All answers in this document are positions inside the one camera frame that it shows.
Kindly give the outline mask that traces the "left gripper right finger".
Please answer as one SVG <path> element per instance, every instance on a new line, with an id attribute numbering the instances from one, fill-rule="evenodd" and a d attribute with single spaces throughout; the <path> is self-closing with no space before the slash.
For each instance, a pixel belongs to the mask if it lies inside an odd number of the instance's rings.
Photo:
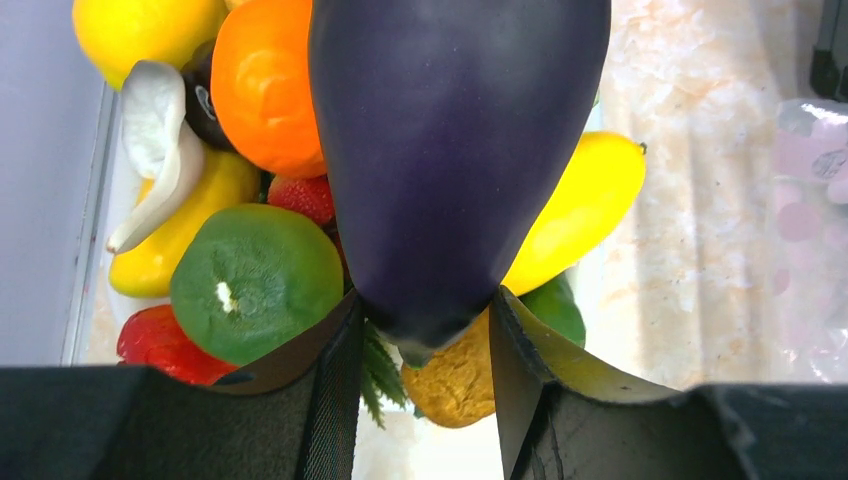
<path id="1" fill-rule="evenodd" d="M 507 479 L 672 479 L 683 456 L 673 390 L 624 372 L 537 319 L 507 288 L 490 308 Z"/>

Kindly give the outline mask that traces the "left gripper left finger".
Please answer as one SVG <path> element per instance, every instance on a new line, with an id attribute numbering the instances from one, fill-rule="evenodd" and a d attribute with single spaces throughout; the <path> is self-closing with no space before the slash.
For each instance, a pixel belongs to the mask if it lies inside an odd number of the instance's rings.
<path id="1" fill-rule="evenodd" d="M 315 326 L 212 388 L 270 403 L 246 441 L 242 464 L 221 479 L 348 479 L 352 475 L 364 317 L 348 292 Z"/>

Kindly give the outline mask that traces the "purple eggplant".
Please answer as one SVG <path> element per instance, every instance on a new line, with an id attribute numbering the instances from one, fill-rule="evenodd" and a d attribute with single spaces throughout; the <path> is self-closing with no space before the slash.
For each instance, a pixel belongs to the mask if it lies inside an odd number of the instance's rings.
<path id="1" fill-rule="evenodd" d="M 309 76 L 367 317 L 414 368 L 498 291 L 584 129 L 607 1 L 317 1 Z"/>

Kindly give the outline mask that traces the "clear zip top bag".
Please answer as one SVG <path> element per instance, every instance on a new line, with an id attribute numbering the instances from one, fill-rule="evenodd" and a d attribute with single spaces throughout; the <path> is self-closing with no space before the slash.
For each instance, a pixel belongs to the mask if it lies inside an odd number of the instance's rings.
<path id="1" fill-rule="evenodd" d="M 770 163 L 767 314 L 771 377 L 847 381 L 847 106 L 779 106 Z"/>

